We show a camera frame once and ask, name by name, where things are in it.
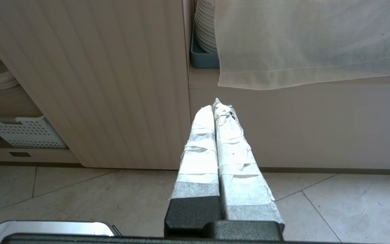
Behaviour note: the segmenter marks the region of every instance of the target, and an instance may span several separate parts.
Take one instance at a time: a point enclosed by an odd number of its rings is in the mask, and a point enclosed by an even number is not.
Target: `white storage crate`
[[[0,137],[15,148],[67,148],[45,116],[0,117]]]

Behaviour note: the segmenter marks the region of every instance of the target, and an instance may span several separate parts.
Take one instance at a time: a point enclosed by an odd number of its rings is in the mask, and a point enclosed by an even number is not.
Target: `hanging curtain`
[[[390,0],[215,0],[219,86],[390,76]]]

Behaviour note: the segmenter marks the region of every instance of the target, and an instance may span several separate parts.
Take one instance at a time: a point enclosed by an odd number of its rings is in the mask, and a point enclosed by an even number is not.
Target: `vertical grooved panel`
[[[0,0],[0,57],[86,167],[177,169],[182,2]]]

